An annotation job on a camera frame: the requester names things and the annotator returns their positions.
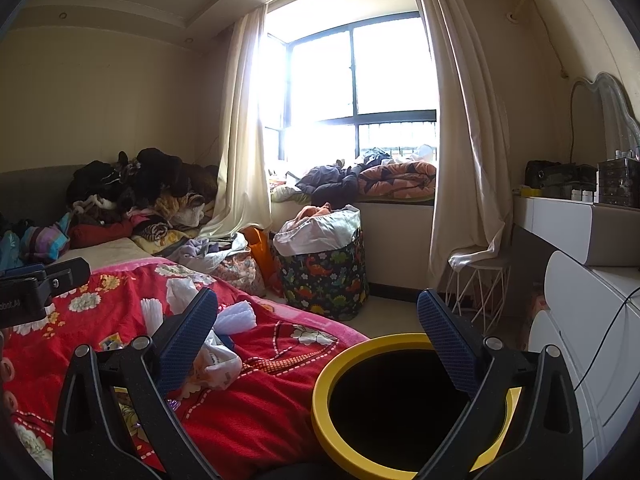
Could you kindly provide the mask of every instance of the bed headboard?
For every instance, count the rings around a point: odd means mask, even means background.
[[[66,212],[66,187],[82,166],[49,166],[0,173],[0,212],[10,222],[30,218],[49,226]]]

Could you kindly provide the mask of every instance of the orange blanket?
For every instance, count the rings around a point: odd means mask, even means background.
[[[366,196],[428,200],[436,193],[436,168],[428,162],[374,166],[359,174],[358,190]]]

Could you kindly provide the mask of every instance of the storage box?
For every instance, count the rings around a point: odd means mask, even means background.
[[[345,321],[369,296],[362,229],[341,249],[295,256],[274,251],[274,258],[290,306]]]
[[[598,163],[600,203],[640,207],[640,162],[617,158]]]

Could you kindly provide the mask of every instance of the mirror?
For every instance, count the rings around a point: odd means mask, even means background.
[[[615,158],[616,150],[635,152],[640,147],[640,126],[627,103],[623,86],[609,73],[599,73],[593,82],[575,81],[571,90],[572,162],[597,166]]]

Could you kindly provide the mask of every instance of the screw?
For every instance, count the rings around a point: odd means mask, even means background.
[[[502,341],[500,341],[497,337],[488,337],[484,344],[487,345],[491,350],[502,350],[504,346]]]
[[[560,349],[556,345],[549,345],[546,347],[546,353],[551,357],[560,357]]]
[[[89,347],[87,345],[80,345],[78,348],[76,348],[76,351],[74,353],[78,357],[84,357],[89,353]]]
[[[149,346],[150,342],[151,342],[150,339],[146,335],[141,335],[140,337],[135,338],[133,340],[133,343],[131,343],[131,345],[136,350],[144,350],[146,347]]]

